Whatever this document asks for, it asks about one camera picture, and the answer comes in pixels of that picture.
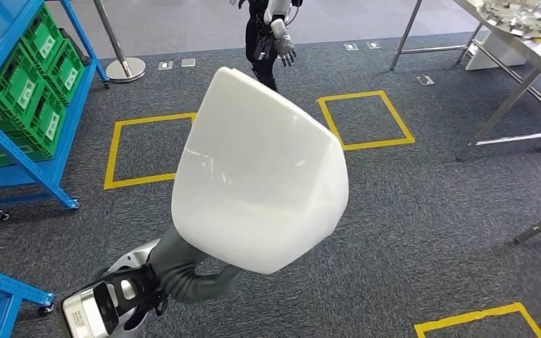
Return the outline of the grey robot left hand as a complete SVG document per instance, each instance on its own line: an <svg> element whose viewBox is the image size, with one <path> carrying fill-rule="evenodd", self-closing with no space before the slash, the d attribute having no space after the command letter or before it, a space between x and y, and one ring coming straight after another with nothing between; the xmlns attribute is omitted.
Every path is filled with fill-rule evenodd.
<svg viewBox="0 0 541 338"><path fill-rule="evenodd" d="M197 267L209 257L186 242L172 225L153 248L147 262L170 298L193 304L232 292L243 273L243 269L227 264L216 274L198 274Z"/></svg>

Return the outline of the standing robot's grey hand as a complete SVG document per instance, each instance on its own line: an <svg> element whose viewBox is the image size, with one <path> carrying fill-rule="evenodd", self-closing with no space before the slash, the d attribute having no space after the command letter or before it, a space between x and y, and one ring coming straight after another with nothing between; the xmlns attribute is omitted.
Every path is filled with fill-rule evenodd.
<svg viewBox="0 0 541 338"><path fill-rule="evenodd" d="M278 58L282 61L284 67L291 67L296 58L296 52L292 38L289 34L275 39L275 49L278 53Z"/></svg>

